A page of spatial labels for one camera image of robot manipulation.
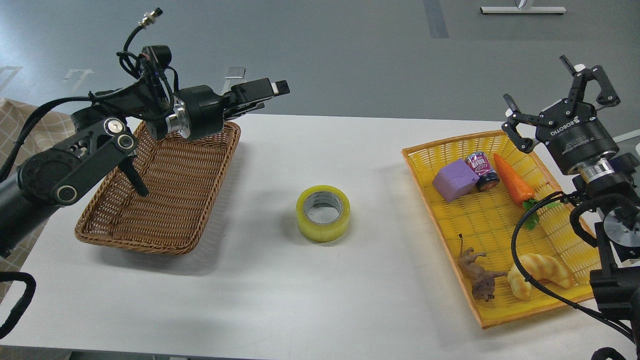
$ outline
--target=purple sponge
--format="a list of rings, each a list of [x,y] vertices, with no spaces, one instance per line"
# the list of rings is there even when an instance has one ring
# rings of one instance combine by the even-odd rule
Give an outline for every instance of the purple sponge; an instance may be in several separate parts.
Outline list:
[[[458,159],[438,171],[433,186],[447,202],[452,202],[470,193],[478,179],[478,175],[462,159]]]

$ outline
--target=toy bread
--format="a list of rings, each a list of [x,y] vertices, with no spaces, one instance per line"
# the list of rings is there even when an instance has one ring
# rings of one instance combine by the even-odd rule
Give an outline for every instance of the toy bread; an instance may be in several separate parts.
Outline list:
[[[540,254],[525,254],[520,256],[520,262],[525,270],[535,279],[548,279],[565,289],[572,287],[575,282],[573,276],[558,260],[551,256]],[[531,284],[524,281],[515,264],[511,267],[507,276],[513,295],[521,300],[527,300],[531,296]]]

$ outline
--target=can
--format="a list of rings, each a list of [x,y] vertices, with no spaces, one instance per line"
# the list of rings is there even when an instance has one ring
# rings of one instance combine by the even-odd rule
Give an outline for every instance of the can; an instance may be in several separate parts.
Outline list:
[[[480,177],[476,183],[478,190],[485,192],[500,183],[498,173],[491,167],[489,159],[483,151],[476,151],[467,156],[465,163]]]

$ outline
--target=packing tape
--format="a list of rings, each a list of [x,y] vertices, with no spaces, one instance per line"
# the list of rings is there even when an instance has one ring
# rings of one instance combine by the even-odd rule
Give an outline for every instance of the packing tape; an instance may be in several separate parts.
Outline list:
[[[309,218],[308,212],[312,208],[332,207],[338,211],[338,217],[327,224],[315,222]],[[320,243],[333,241],[349,226],[349,199],[342,191],[329,185],[316,185],[306,189],[296,203],[298,228],[309,240]]]

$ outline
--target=cable connector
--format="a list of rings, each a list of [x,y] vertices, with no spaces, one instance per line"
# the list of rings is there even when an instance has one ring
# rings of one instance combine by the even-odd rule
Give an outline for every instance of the cable connector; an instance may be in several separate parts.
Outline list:
[[[140,21],[138,24],[140,24],[140,26],[146,29],[147,26],[155,24],[156,19],[160,15],[162,15],[162,9],[156,8],[154,11],[150,13],[145,13],[145,17],[142,18],[142,21]]]

